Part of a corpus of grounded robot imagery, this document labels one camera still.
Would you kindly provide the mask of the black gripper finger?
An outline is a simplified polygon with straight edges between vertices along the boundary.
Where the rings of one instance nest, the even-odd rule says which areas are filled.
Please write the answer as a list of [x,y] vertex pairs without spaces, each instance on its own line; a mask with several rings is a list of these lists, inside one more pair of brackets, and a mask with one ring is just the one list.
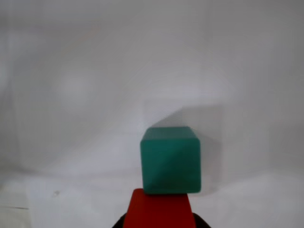
[[123,214],[116,223],[112,226],[112,228],[123,228],[124,227],[124,220],[125,220],[126,213]]
[[196,228],[211,228],[211,226],[204,219],[202,219],[198,214],[194,213],[193,217],[195,220]]

